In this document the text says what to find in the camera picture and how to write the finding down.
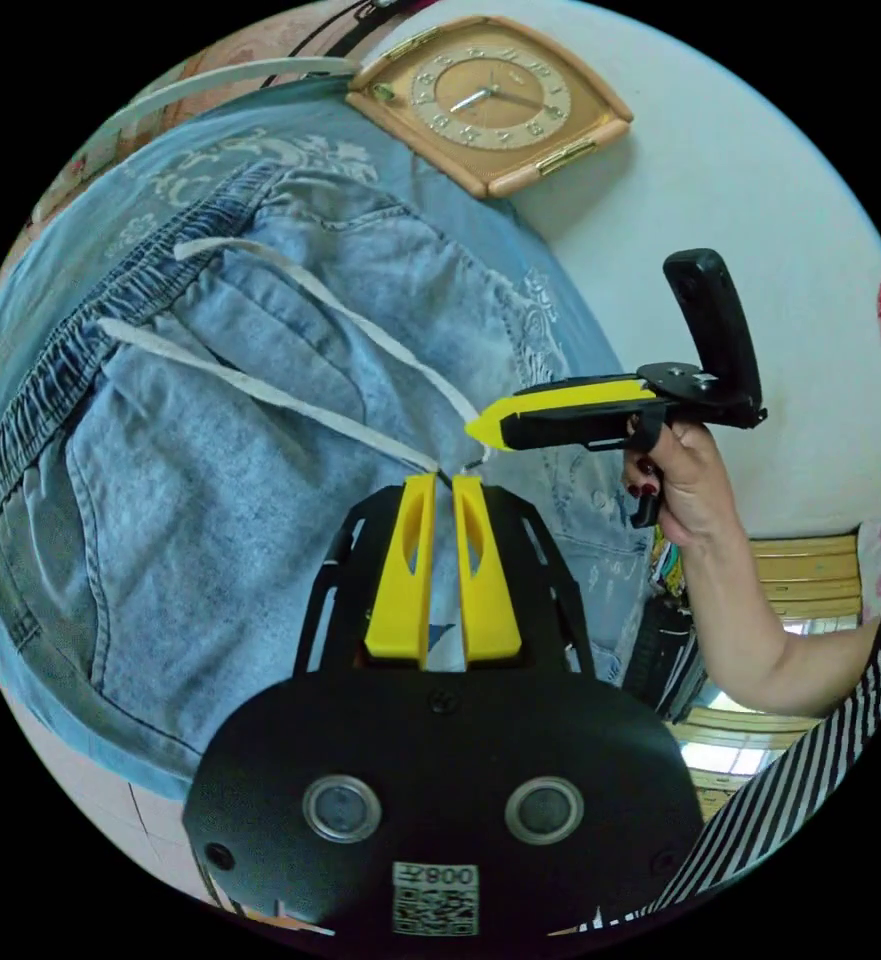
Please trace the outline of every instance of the jeans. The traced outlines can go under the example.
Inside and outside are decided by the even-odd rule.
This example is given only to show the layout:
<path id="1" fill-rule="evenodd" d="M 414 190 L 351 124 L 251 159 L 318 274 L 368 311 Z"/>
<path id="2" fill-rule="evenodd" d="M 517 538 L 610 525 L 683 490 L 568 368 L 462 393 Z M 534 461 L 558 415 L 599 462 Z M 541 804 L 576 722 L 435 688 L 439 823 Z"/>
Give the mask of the jeans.
<path id="1" fill-rule="evenodd" d="M 273 160 L 149 234 L 52 329 L 0 417 L 0 647 L 106 745 L 99 762 L 174 797 L 230 713 L 290 675 L 333 530 L 410 471 L 118 346 L 97 319 L 161 335 L 451 470 L 476 455 L 428 383 L 256 257 L 173 258 L 176 243 L 214 236 L 302 264 L 478 408 L 569 369 L 550 331 L 531 327 L 543 311 L 529 291 L 420 211 L 376 184 Z M 483 478 L 540 510 L 581 584 L 598 662 L 615 661 L 636 632 L 649 549 L 626 521 L 616 455 L 498 455 Z M 433 583 L 431 622 L 456 623 L 452 519 L 438 523 Z"/>

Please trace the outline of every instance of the black and white stripes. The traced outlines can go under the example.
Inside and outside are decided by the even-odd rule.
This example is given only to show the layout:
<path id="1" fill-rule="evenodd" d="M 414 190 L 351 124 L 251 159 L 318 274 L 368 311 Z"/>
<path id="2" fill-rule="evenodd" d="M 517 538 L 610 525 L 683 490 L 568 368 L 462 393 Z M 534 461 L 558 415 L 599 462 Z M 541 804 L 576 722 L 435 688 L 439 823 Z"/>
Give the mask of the black and white stripes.
<path id="1" fill-rule="evenodd" d="M 870 661 L 850 696 L 738 790 L 704 827 L 696 846 L 660 897 L 623 920 L 682 903 L 775 852 L 836 788 L 880 720 L 881 621 Z"/>

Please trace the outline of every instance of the elastic waistband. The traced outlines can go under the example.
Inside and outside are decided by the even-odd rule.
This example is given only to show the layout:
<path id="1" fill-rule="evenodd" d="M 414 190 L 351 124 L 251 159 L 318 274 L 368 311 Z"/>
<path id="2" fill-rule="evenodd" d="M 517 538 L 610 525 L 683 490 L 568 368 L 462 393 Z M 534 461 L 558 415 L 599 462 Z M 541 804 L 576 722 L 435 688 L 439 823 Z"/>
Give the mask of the elastic waistband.
<path id="1" fill-rule="evenodd" d="M 172 303 L 216 255 L 179 262 L 174 246 L 240 234 L 290 171 L 272 160 L 240 168 L 143 240 L 57 325 L 0 420 L 0 508 L 117 348 L 97 321 L 114 317 L 140 326 Z"/>

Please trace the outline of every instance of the qr code label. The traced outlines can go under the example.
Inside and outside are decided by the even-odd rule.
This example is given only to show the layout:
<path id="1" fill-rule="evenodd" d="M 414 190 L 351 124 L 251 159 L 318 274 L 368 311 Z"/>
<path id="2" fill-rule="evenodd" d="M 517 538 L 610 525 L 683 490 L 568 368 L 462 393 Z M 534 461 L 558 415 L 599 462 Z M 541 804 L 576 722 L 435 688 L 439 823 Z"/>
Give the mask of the qr code label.
<path id="1" fill-rule="evenodd" d="M 394 863 L 393 932 L 475 937 L 480 932 L 480 871 L 475 866 Z"/>

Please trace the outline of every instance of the clock hand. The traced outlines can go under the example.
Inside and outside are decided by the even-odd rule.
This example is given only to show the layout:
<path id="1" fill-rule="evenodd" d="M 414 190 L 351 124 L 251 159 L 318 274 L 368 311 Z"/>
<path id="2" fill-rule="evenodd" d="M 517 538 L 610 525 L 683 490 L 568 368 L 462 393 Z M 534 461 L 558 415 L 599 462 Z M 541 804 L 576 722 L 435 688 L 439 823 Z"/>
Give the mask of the clock hand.
<path id="1" fill-rule="evenodd" d="M 534 107 L 537 110 L 543 109 L 543 104 L 537 103 L 536 100 L 529 100 L 527 97 L 518 97 L 515 93 L 506 93 L 499 88 L 494 89 L 492 95 L 500 97 L 503 100 L 509 100 L 511 103 L 519 103 L 524 107 Z"/>
<path id="2" fill-rule="evenodd" d="M 487 87 L 481 87 L 476 93 L 472 93 L 469 97 L 461 100 L 459 103 L 455 103 L 451 108 L 451 113 L 456 113 L 458 110 L 464 109 L 464 107 L 469 107 L 471 103 L 476 103 L 478 100 L 486 100 L 487 97 L 492 96 L 493 91 Z"/>

